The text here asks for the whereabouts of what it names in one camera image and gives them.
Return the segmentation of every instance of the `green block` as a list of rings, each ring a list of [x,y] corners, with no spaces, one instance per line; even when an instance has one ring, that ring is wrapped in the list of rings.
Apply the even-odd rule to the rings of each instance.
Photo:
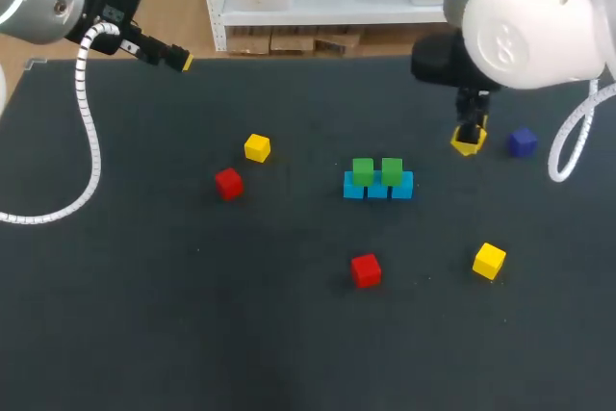
[[[402,159],[383,158],[381,170],[383,186],[399,187],[402,184]]]
[[[353,159],[353,186],[371,187],[374,183],[374,161],[371,158]]]

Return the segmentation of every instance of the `robot logo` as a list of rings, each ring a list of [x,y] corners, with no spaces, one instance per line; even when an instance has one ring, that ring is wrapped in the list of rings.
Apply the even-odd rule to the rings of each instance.
[[[483,60],[501,72],[515,72],[528,60],[528,47],[520,32],[502,21],[489,21],[480,30]]]

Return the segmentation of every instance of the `cube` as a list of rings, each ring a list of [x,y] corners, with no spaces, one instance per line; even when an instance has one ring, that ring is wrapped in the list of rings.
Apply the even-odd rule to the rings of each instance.
[[[345,172],[345,184],[343,196],[346,199],[363,199],[364,187],[356,187],[353,185],[353,172]]]
[[[216,188],[222,199],[230,201],[244,192],[244,182],[238,172],[228,168],[217,173]]]
[[[374,181],[374,161],[371,158],[353,159],[353,185],[369,187]]]
[[[398,187],[402,183],[402,159],[383,158],[381,169],[383,171],[383,185]]]
[[[506,252],[497,247],[485,243],[477,255],[473,264],[473,271],[490,280],[497,277],[504,262]]]
[[[369,288],[381,282],[381,267],[374,254],[355,257],[351,263],[351,274],[357,288]]]
[[[413,197],[413,172],[403,172],[399,187],[392,187],[392,199],[411,199]]]
[[[537,147],[537,137],[526,128],[518,129],[509,136],[509,153],[515,158],[530,156]]]
[[[368,187],[369,198],[387,199],[387,191],[389,189],[381,183],[381,176],[380,170],[374,171],[374,182]]]
[[[261,135],[252,134],[244,144],[246,158],[257,163],[263,163],[270,151],[270,139]]]

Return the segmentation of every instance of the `red block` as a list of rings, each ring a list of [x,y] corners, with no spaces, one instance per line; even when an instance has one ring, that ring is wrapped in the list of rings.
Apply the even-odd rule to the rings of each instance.
[[[350,267],[358,288],[369,288],[381,282],[381,267],[374,254],[355,257],[351,260]]]
[[[216,188],[225,201],[230,201],[244,192],[242,177],[233,168],[228,168],[216,175]]]

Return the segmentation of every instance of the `floor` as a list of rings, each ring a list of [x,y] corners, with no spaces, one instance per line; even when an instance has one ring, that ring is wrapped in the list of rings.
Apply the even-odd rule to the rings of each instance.
[[[167,43],[177,43],[189,49],[197,58],[223,57],[216,53],[212,42],[210,21],[205,0],[142,0],[136,21],[145,34]],[[359,55],[401,55],[411,52],[417,37],[442,28],[442,25],[395,25],[374,27],[364,37]],[[0,63],[4,68],[8,92],[21,77],[23,66],[33,57],[49,60],[70,59],[76,56],[77,45],[64,40],[51,45],[31,45],[17,39],[0,37]],[[109,58],[92,54],[96,58]],[[112,58],[127,58],[116,54]]]

